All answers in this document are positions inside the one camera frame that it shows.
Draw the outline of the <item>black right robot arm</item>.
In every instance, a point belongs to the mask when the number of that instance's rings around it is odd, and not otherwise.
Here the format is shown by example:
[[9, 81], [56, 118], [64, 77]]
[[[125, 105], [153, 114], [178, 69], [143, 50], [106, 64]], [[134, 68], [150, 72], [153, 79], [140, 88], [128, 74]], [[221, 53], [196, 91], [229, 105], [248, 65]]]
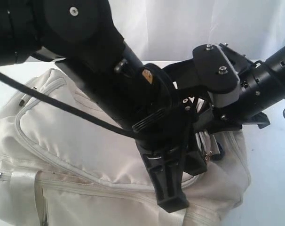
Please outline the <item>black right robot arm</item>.
[[265, 61], [248, 59], [226, 44], [222, 51], [240, 79], [239, 99], [220, 108], [220, 119], [236, 125], [270, 125], [264, 110], [285, 99], [285, 46]]

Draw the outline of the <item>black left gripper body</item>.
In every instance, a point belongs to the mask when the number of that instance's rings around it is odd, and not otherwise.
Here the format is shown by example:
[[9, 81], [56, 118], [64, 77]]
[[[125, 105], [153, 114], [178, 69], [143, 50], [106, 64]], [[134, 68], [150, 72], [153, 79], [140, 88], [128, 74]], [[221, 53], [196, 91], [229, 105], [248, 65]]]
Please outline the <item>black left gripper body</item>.
[[168, 141], [168, 160], [175, 160], [186, 148], [181, 160], [183, 171], [201, 174], [206, 171], [206, 162], [194, 134], [241, 129], [237, 122], [219, 119], [207, 85], [193, 63], [175, 63], [163, 69], [154, 64], [127, 63], [123, 74], [135, 99], [126, 125], [138, 134], [154, 136], [138, 143], [151, 157], [157, 158]]

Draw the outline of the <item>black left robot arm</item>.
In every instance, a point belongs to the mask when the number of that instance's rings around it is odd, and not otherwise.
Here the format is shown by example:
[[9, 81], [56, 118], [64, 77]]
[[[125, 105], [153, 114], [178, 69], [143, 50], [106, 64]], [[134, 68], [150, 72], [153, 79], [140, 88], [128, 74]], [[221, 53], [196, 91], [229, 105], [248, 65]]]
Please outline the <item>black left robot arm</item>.
[[50, 61], [119, 124], [112, 126], [40, 94], [0, 73], [0, 81], [105, 129], [135, 139], [160, 201], [183, 196], [182, 174], [206, 170], [190, 136], [198, 120], [185, 98], [219, 94], [238, 98], [239, 78], [218, 46], [196, 48], [194, 85], [176, 89], [154, 64], [142, 64], [116, 29], [106, 0], [0, 0], [0, 66], [28, 57]]

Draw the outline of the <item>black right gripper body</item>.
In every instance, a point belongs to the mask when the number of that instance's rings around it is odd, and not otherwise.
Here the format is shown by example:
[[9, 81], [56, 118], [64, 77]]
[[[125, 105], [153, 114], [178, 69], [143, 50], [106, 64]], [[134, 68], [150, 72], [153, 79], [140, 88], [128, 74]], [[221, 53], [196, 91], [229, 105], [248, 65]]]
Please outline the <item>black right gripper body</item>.
[[223, 108], [218, 108], [220, 118], [239, 125], [257, 125], [260, 129], [270, 125], [261, 101], [259, 80], [254, 75], [257, 64], [232, 50], [227, 44], [219, 44], [240, 79], [239, 99]]

